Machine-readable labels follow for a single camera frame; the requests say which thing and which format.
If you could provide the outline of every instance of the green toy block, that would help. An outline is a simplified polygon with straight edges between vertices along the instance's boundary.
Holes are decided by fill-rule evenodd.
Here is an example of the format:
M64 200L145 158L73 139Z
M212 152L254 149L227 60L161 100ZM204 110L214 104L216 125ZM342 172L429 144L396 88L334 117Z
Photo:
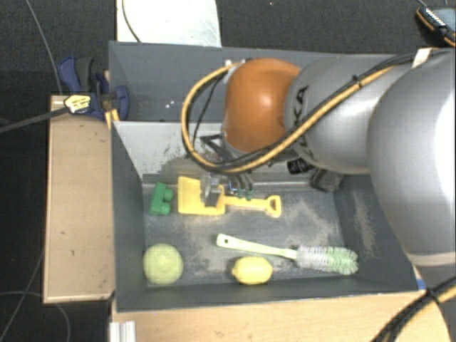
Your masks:
M174 197L174 191L168 189L166 184L157 182L149 205L149 215L169 215L171 213L170 201Z

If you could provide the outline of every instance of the yellow toy shovel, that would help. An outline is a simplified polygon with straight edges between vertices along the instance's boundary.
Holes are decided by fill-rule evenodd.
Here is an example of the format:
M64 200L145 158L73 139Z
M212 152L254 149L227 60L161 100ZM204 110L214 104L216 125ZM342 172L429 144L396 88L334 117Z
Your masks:
M215 207L206 207L201 201L200 181L189 177L179 177L177 181L177 210L181 214L221 215L225 213L225 206L241 207L244 209L262 210L272 217L280 217L282 213L281 199L272 195L267 199L239 199L226 196L223 186L219 185L221 194Z

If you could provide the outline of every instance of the clamp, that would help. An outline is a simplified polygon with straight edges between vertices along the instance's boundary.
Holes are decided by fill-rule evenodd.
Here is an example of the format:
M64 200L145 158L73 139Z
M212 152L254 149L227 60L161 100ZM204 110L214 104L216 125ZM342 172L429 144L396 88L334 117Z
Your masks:
M105 120L106 111L117 109L120 120L125 120L130 108L127 88L119 85L110 93L109 82L100 73L95 75L94 87L92 63L91 57L69 56L58 64L58 75L71 93L65 99L65 106L71 114L84 114L102 121Z

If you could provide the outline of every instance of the gray robot arm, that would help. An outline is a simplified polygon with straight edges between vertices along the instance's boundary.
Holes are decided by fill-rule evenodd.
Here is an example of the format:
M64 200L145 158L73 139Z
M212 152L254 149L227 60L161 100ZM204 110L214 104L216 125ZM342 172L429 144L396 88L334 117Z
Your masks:
M323 98L383 58L317 61L290 87L288 129ZM456 275L455 50L399 65L363 87L294 144L316 167L370 174L396 237L425 282Z

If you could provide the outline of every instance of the lemon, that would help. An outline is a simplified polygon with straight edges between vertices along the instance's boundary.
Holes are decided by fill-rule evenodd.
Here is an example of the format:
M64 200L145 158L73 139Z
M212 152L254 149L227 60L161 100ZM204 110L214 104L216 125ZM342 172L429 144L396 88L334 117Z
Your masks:
M181 277L184 270L179 251L165 243L149 247L142 262L146 277L158 285L172 284Z
M236 261L231 273L242 284L264 284L272 276L272 266L264 257L245 256Z

